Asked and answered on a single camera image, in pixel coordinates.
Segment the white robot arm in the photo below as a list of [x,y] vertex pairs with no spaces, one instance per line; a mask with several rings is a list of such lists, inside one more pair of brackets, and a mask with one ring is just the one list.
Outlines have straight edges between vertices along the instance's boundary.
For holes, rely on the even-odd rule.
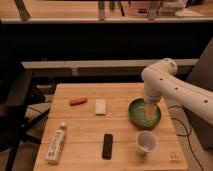
[[148,104],[156,104],[167,95],[213,125],[213,92],[177,79],[177,70],[176,62],[170,58],[144,68],[143,99]]

